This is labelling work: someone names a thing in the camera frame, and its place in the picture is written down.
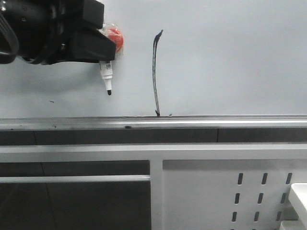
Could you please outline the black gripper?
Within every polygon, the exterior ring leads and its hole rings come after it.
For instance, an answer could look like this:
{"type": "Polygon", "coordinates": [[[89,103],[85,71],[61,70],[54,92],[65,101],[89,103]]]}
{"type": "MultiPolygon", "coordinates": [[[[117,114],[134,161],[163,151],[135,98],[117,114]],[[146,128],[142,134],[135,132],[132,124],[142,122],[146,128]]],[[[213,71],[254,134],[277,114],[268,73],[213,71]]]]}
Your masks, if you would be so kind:
{"type": "Polygon", "coordinates": [[[97,0],[2,0],[0,62],[112,61],[116,45],[102,33],[104,22],[104,4],[97,0]]]}

